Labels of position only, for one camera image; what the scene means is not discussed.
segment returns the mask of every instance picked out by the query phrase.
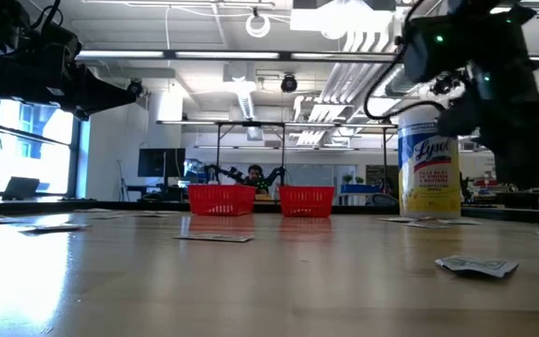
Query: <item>plastic basket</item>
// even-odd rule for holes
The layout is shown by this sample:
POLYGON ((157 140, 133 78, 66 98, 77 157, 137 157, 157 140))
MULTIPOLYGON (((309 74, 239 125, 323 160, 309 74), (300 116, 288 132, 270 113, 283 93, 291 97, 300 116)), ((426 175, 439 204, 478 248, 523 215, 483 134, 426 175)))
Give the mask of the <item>plastic basket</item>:
POLYGON ((332 213, 334 187, 280 186, 284 216, 327 217, 332 213))
POLYGON ((253 211, 255 188, 245 185, 189 184, 191 212, 197 215, 241 215, 253 211))

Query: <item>security camera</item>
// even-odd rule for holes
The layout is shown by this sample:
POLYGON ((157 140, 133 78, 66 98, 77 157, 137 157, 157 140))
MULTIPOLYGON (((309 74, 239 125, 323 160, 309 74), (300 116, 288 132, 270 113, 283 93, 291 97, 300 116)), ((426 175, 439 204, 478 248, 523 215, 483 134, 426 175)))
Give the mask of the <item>security camera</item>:
POLYGON ((282 85, 280 86, 283 93, 292 93, 297 90, 297 80, 295 80, 295 75, 286 74, 282 80, 282 85))
POLYGON ((130 80, 130 84, 128 84, 128 88, 126 90, 134 94, 135 97, 141 97, 141 95, 143 95, 145 92, 144 88, 142 87, 142 79, 130 80))

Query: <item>computer screen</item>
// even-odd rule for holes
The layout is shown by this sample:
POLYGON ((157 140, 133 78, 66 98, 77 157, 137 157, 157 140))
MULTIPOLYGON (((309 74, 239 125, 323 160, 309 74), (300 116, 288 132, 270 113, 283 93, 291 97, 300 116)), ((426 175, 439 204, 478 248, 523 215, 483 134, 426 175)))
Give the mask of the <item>computer screen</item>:
POLYGON ((163 177, 164 154, 166 155, 166 171, 168 177, 184 175, 184 149, 140 149, 138 152, 139 177, 163 177))

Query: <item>lysol logo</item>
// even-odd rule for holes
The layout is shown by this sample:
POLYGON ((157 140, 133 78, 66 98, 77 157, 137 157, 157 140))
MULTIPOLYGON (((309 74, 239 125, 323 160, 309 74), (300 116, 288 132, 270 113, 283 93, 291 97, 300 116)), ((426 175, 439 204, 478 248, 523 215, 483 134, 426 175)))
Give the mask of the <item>lysol logo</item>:
POLYGON ((430 142, 430 139, 425 139, 417 144, 414 148, 416 164, 413 172, 430 165, 450 163, 450 152, 448 151, 449 141, 450 139, 430 142))

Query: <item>wooden table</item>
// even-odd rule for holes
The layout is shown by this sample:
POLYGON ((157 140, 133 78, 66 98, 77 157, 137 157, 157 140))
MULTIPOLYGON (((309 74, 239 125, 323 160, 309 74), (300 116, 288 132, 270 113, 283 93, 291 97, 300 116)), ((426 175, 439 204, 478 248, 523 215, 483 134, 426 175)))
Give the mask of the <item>wooden table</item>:
POLYGON ((479 220, 445 230, 368 215, 88 220, 25 235, 0 226, 0 336, 539 336, 539 227, 479 220), (255 234, 247 243, 179 233, 255 234), (501 282, 434 265, 514 259, 501 282))

